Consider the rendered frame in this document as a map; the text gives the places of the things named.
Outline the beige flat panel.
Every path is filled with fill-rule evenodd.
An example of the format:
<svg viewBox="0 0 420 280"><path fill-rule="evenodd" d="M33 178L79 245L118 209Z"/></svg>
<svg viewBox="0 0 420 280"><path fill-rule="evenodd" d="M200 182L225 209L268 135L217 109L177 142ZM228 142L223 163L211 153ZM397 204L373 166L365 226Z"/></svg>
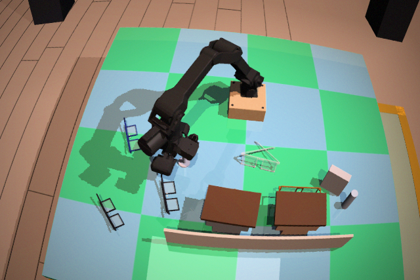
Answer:
<svg viewBox="0 0 420 280"><path fill-rule="evenodd" d="M164 228L166 242L227 249L293 250L342 247L354 234L321 236L244 236L198 233Z"/></svg>

